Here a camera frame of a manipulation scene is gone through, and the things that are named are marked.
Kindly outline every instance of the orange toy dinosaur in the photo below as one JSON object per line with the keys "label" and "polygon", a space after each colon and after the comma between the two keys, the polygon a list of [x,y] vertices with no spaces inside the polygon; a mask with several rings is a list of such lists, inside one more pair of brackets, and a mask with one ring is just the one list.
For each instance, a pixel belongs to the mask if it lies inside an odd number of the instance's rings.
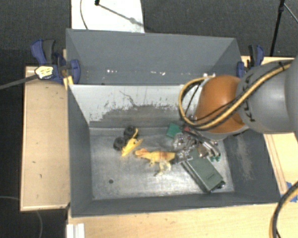
{"label": "orange toy dinosaur", "polygon": [[145,158],[150,160],[149,165],[152,166],[155,162],[159,163],[159,172],[157,175],[162,175],[165,171],[165,167],[167,167],[167,170],[171,170],[171,164],[170,161],[175,158],[174,152],[164,152],[164,151],[153,151],[149,152],[147,149],[142,148],[140,150],[137,150],[135,154],[140,158]]}

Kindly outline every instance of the wooden table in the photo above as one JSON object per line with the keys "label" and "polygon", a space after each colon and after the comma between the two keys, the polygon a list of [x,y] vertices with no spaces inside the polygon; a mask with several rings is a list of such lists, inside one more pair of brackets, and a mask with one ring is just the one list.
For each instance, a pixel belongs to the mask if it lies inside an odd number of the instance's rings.
{"label": "wooden table", "polygon": [[[270,62],[277,58],[265,58]],[[26,68],[26,76],[34,67]],[[24,91],[21,211],[66,208],[70,201],[66,91],[51,81],[34,80]],[[298,180],[298,145],[291,134],[265,135],[279,189]],[[269,237],[277,204],[249,205],[136,215],[72,219],[85,224],[85,237]],[[282,237],[298,238],[298,202],[281,211]]]}

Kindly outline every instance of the dark carpet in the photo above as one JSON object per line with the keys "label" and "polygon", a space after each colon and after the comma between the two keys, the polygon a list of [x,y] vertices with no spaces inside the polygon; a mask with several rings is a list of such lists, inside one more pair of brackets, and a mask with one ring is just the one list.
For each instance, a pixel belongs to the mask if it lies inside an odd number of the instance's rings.
{"label": "dark carpet", "polygon": [[[242,55],[249,44],[268,54],[279,0],[141,0],[147,32],[235,37]],[[298,0],[286,0],[298,18]],[[29,45],[55,39],[65,48],[71,26],[71,0],[0,0],[0,84],[24,76],[35,63]],[[282,15],[276,56],[298,53],[298,25],[288,11]],[[22,147],[22,86],[0,91],[0,196],[19,196]],[[65,236],[65,211],[41,211],[44,238]],[[0,199],[0,238],[39,236],[35,213],[20,214],[18,202]]]}

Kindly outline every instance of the green plastic piece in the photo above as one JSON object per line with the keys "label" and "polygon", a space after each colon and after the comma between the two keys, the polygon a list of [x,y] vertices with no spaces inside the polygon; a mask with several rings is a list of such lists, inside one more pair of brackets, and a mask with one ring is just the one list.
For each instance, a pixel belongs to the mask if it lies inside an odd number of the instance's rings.
{"label": "green plastic piece", "polygon": [[168,131],[167,131],[167,136],[174,138],[176,134],[181,133],[182,130],[180,129],[180,126],[175,124],[175,123],[170,123]]}

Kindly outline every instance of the bin floor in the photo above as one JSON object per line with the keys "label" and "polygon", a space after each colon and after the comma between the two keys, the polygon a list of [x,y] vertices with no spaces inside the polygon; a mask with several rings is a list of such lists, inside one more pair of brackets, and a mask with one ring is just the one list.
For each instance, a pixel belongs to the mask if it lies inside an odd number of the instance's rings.
{"label": "bin floor", "polygon": [[[168,151],[172,139],[165,136],[166,130],[167,128],[142,128],[139,138],[144,140],[136,149]],[[158,163],[150,167],[149,160],[138,158],[133,152],[122,157],[113,148],[115,138],[122,135],[121,128],[90,129],[95,200],[203,193],[181,165],[172,165],[170,172],[155,176],[159,171]],[[219,149],[221,161],[213,164],[223,176],[226,185],[216,192],[231,192],[234,188],[222,142],[219,143]]]}

